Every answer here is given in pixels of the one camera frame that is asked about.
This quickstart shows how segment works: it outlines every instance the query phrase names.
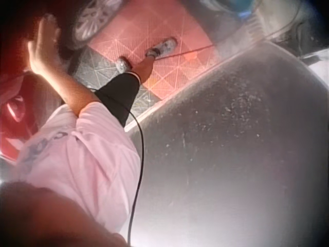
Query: person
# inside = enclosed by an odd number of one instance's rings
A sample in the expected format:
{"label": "person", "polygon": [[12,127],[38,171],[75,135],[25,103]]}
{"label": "person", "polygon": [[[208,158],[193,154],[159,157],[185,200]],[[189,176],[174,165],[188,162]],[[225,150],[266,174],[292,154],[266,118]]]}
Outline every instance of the person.
{"label": "person", "polygon": [[121,74],[93,93],[55,62],[58,36],[48,15],[28,42],[32,71],[66,104],[25,143],[16,180],[2,184],[0,245],[127,246],[119,231],[132,209],[140,158],[124,132],[129,113],[122,105],[132,107],[155,59],[177,42],[150,48],[133,68],[120,58]]}

